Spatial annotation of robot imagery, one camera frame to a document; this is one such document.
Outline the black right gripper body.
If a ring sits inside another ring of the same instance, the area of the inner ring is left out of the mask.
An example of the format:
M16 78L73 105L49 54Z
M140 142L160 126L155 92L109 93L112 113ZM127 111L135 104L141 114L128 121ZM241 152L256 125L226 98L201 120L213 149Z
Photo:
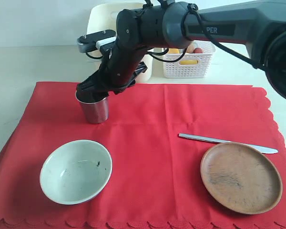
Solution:
M131 48L117 38L98 70L97 91L123 92L134 81L133 74L148 50L148 46Z

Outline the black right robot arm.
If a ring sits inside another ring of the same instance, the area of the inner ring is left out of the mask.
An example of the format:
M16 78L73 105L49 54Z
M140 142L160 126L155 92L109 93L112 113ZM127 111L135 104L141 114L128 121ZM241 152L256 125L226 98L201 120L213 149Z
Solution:
M192 41L210 41L218 48L265 72L273 89L286 99L286 0L255 0L201 10L197 5L147 1L139 9L124 9L116 31L104 30L78 39L82 53L100 50L101 65L77 92L104 98L134 85L146 70L152 48L185 50Z

